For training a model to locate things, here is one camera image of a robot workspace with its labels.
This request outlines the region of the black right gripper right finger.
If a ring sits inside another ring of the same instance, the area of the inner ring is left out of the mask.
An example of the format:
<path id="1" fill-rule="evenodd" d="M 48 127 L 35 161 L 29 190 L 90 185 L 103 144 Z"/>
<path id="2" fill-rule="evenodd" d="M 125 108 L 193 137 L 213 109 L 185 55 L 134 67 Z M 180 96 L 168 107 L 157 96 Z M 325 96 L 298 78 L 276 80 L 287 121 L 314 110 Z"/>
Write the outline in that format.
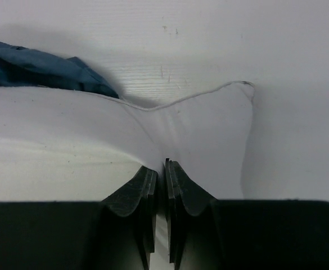
<path id="1" fill-rule="evenodd" d="M 205 238 L 207 208 L 214 197 L 195 183 L 179 162 L 165 161 L 165 217 L 169 261 L 174 269 L 198 266 L 197 254 Z"/>

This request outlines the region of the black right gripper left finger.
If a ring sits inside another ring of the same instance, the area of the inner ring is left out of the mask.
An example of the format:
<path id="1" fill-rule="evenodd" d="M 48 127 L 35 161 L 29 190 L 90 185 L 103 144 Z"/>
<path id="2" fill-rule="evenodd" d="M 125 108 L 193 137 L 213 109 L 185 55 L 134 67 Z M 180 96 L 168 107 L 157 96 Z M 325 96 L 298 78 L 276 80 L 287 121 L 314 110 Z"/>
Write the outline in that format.
<path id="1" fill-rule="evenodd" d="M 149 269 L 155 251 L 157 173 L 141 167 L 103 203 L 102 269 Z"/>

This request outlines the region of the white pillow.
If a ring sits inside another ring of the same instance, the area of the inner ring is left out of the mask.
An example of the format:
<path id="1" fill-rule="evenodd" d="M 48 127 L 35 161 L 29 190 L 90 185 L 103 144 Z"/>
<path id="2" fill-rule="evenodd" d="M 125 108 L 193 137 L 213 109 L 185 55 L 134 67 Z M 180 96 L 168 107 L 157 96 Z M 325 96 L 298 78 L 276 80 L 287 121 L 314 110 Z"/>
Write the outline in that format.
<path id="1" fill-rule="evenodd" d="M 0 201 L 101 200 L 140 166 L 180 163 L 221 199 L 243 198 L 255 89 L 232 82 L 145 109 L 98 94 L 0 87 Z"/>

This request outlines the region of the blue cartoon print pillowcase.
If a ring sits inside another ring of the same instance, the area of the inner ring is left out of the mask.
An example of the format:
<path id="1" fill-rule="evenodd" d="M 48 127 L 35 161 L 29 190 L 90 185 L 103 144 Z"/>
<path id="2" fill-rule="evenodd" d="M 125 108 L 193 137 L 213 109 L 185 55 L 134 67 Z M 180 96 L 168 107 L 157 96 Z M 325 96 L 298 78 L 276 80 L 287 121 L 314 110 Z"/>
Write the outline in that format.
<path id="1" fill-rule="evenodd" d="M 104 77 L 77 57 L 62 58 L 3 42 L 0 42 L 0 86 L 59 88 L 119 98 Z"/>

